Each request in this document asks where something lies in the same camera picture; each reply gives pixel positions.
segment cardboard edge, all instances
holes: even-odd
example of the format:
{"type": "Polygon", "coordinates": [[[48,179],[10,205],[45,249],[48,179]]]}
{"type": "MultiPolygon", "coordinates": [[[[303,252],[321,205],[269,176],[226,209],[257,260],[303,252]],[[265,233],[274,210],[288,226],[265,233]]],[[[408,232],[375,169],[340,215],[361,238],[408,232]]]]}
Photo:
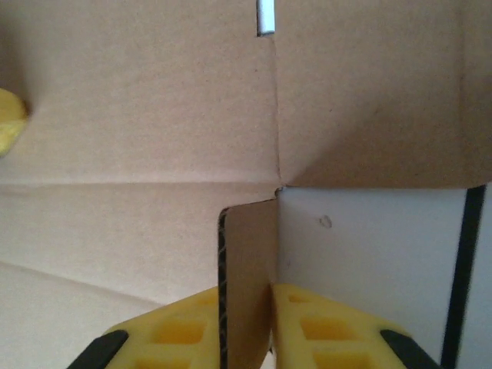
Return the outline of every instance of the cardboard edge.
{"type": "Polygon", "coordinates": [[[225,208],[218,218],[221,369],[259,368],[270,347],[271,283],[278,252],[276,194],[225,208]]]}

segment brown cardboard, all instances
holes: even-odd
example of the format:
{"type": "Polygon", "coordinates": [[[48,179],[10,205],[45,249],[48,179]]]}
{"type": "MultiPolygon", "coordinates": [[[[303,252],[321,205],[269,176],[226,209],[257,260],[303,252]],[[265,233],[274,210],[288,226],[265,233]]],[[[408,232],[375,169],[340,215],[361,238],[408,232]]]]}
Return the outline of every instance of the brown cardboard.
{"type": "MultiPolygon", "coordinates": [[[[490,181],[491,6],[278,2],[276,34],[257,38],[250,0],[0,2],[0,84],[32,106],[0,161],[2,260],[136,295],[154,281],[168,302],[215,266],[158,292],[166,274],[135,244],[192,271],[195,248],[216,249],[222,208],[282,185],[490,181]],[[65,244],[82,266],[57,264],[65,244]],[[100,274],[85,248],[110,260],[100,274]]],[[[258,367],[276,201],[225,214],[229,367],[258,367]]]]}

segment yellow object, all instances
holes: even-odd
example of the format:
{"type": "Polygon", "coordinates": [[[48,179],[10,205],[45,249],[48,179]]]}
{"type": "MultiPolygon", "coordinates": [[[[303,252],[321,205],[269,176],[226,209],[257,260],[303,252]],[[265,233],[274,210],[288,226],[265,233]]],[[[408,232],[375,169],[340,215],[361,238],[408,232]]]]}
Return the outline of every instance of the yellow object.
{"type": "Polygon", "coordinates": [[[105,369],[218,369],[218,289],[120,323],[129,336],[105,369]]]}
{"type": "Polygon", "coordinates": [[[0,88],[0,157],[11,149],[26,121],[27,111],[22,100],[0,88]]]}
{"type": "Polygon", "coordinates": [[[277,369],[405,369],[382,338],[389,321],[289,284],[274,291],[277,369]]]}

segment corrugated cardboard edge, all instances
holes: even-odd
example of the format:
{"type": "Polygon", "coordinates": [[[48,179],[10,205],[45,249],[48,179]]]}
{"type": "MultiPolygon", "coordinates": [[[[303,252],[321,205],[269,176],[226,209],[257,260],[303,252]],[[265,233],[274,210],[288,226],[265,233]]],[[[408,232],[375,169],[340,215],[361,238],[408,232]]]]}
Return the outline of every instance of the corrugated cardboard edge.
{"type": "Polygon", "coordinates": [[[270,344],[278,200],[224,209],[218,240],[221,369],[260,367],[270,344]]]}

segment cardboard box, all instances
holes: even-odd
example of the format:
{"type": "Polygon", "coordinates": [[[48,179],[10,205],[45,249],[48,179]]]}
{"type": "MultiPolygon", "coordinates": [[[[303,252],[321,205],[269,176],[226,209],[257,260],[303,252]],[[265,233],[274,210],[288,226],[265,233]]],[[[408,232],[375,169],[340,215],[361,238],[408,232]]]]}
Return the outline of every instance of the cardboard box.
{"type": "Polygon", "coordinates": [[[490,10],[279,2],[258,38],[249,0],[0,3],[0,81],[32,105],[0,260],[159,303],[218,261],[229,365],[258,367],[276,189],[492,179],[490,10]]]}

